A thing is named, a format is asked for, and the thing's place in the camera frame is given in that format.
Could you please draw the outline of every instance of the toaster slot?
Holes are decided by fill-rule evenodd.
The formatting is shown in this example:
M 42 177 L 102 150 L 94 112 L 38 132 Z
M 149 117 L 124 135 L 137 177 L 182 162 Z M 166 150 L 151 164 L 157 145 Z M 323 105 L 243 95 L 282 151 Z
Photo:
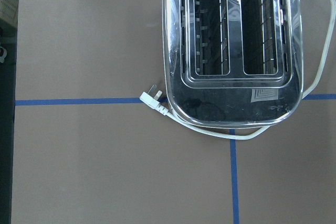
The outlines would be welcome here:
M 194 0 L 198 75 L 229 73 L 227 0 Z
M 273 0 L 241 0 L 241 11 L 245 73 L 276 74 Z

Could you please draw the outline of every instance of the blue tape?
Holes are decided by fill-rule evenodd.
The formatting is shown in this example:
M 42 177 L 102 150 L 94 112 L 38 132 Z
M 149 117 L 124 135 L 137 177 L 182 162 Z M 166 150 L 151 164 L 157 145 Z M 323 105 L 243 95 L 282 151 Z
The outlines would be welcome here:
M 139 98 L 18 100 L 16 106 L 142 103 Z
M 230 130 L 231 135 L 235 135 L 235 130 Z M 239 199 L 238 199 L 238 175 L 237 175 L 237 152 L 236 140 L 230 140 L 231 156 L 231 185 L 232 185 L 232 205 L 233 205 L 233 223 L 239 224 Z
M 336 100 L 336 94 L 310 94 L 304 100 Z M 167 98 L 159 99 L 167 103 Z M 130 104 L 141 103 L 139 98 L 88 98 L 88 99 L 50 99 L 50 100 L 17 100 L 16 106 L 37 105 L 79 105 L 79 104 Z
M 336 94 L 309 94 L 304 100 L 336 100 Z

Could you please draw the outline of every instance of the toaster body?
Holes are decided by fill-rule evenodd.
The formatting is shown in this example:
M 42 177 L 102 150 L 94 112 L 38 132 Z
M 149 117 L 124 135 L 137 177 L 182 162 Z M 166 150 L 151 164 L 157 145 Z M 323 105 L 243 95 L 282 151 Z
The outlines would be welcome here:
M 276 124 L 303 87 L 300 0 L 163 0 L 166 92 L 203 127 Z

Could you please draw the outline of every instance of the brown floor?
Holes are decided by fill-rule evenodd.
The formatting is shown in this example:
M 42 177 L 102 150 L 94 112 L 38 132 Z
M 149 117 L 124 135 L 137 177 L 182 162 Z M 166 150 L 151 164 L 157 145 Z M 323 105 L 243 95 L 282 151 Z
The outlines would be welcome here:
M 329 4 L 301 1 L 309 83 Z M 161 0 L 20 0 L 18 33 L 16 100 L 164 87 Z M 315 94 L 336 94 L 335 54 L 334 36 Z M 335 115 L 335 100 L 303 101 L 238 142 L 233 213 L 233 142 L 139 103 L 17 106 L 12 223 L 336 223 Z

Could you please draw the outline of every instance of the white plug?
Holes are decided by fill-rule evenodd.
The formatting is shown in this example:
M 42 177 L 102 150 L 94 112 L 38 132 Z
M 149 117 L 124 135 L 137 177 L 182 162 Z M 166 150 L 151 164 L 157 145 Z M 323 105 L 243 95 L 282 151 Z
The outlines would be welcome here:
M 161 105 L 161 103 L 158 101 L 161 95 L 162 91 L 158 90 L 156 85 L 153 85 L 148 93 L 142 93 L 142 95 L 140 96 L 140 100 L 150 108 L 160 112 L 163 115 L 167 115 L 169 110 L 165 106 Z

